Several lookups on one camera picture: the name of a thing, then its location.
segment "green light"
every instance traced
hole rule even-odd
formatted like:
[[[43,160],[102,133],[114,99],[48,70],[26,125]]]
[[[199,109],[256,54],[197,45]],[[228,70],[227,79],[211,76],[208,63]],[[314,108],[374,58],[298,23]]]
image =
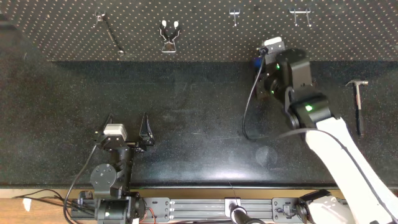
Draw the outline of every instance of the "green light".
[[[312,108],[312,106],[307,105],[307,106],[305,106],[305,109],[306,109],[308,112],[310,112],[313,108]]]

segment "hammer handle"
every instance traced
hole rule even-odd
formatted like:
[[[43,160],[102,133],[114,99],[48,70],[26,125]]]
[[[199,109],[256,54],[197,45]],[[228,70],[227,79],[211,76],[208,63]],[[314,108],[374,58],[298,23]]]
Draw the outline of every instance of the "hammer handle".
[[[364,132],[363,118],[362,118],[361,110],[356,110],[356,125],[357,125],[358,134],[360,136],[363,136],[365,134],[365,132]]]

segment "robotic arm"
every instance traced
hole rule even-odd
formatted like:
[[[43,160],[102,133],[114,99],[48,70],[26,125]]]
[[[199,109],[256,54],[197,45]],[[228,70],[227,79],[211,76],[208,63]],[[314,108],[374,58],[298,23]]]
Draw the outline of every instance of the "robotic arm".
[[[281,46],[278,44],[281,41],[277,37],[271,45]],[[263,63],[272,74],[264,80],[265,91],[283,104],[288,125],[296,129],[296,133],[305,133],[305,142],[326,165],[347,199],[355,223],[398,223],[398,198],[360,153],[346,123],[330,107],[327,97],[312,86],[306,52],[282,50],[274,52],[270,63],[266,61]],[[315,223],[352,223],[349,214],[332,208],[335,203],[315,203],[320,198],[322,195],[306,195],[301,199],[297,211],[302,219]]]

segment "perforated black board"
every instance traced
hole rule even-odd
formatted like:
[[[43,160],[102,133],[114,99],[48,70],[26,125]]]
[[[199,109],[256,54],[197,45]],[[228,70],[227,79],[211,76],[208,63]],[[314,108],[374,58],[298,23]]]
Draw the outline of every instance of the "perforated black board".
[[[396,0],[116,1],[3,0],[1,10],[48,60],[248,61],[262,40],[281,36],[310,60],[397,60]],[[305,14],[289,9],[310,9]],[[240,10],[237,26],[229,10]],[[117,54],[96,11],[106,11],[127,52]],[[161,52],[162,19],[179,21],[177,52]]]

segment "hammer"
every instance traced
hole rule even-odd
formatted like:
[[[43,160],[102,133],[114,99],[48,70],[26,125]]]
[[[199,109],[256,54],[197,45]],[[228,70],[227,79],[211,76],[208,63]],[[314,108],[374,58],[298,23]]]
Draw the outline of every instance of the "hammer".
[[[356,125],[357,125],[357,132],[360,136],[364,135],[364,127],[363,127],[363,119],[362,119],[362,113],[361,113],[361,95],[359,94],[359,86],[360,85],[367,85],[368,81],[363,81],[363,80],[358,80],[354,79],[351,80],[347,83],[350,84],[353,83],[356,89]]]

